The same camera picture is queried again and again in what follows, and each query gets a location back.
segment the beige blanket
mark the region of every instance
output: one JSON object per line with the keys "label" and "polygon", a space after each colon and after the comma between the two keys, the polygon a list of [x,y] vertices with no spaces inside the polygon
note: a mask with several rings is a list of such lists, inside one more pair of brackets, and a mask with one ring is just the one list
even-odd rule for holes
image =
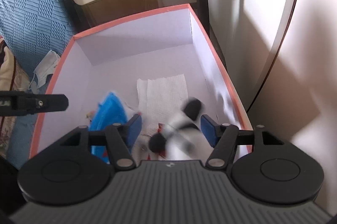
{"label": "beige blanket", "polygon": [[[26,91],[29,78],[0,36],[0,91]],[[0,155],[6,158],[16,117],[0,117]]]}

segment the brown wooden surface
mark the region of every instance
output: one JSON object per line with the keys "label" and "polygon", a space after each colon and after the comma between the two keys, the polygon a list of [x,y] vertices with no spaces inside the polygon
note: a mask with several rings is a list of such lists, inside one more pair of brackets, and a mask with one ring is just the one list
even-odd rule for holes
{"label": "brown wooden surface", "polygon": [[82,6],[91,27],[158,8],[158,0],[96,0]]}

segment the ribbed gray surface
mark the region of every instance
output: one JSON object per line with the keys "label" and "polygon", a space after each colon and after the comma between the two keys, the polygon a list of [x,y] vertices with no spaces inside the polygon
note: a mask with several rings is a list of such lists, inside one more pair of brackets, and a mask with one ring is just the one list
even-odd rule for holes
{"label": "ribbed gray surface", "polygon": [[237,193],[227,176],[198,161],[143,161],[119,172],[91,200],[68,207],[29,203],[11,217],[17,224],[39,223],[326,223],[331,217],[314,203],[274,208]]}

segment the white face mask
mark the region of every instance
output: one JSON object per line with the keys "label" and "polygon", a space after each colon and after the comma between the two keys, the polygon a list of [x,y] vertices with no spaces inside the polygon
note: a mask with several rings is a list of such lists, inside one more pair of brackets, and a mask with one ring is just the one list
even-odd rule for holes
{"label": "white face mask", "polygon": [[[33,93],[38,94],[38,89],[45,84],[47,76],[55,72],[59,61],[60,56],[56,52],[50,50],[35,68],[34,76],[28,89],[31,89]],[[35,75],[37,77],[37,84],[34,81]]]}

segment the box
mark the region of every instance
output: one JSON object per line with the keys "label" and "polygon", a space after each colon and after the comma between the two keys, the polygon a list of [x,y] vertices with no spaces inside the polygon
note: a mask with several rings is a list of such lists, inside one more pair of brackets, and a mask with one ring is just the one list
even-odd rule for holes
{"label": "box", "polygon": [[189,4],[111,21],[73,36],[46,93],[65,94],[65,112],[38,115],[30,157],[79,125],[109,91],[138,105],[137,79],[184,74],[188,95],[218,123],[251,125],[233,84]]}

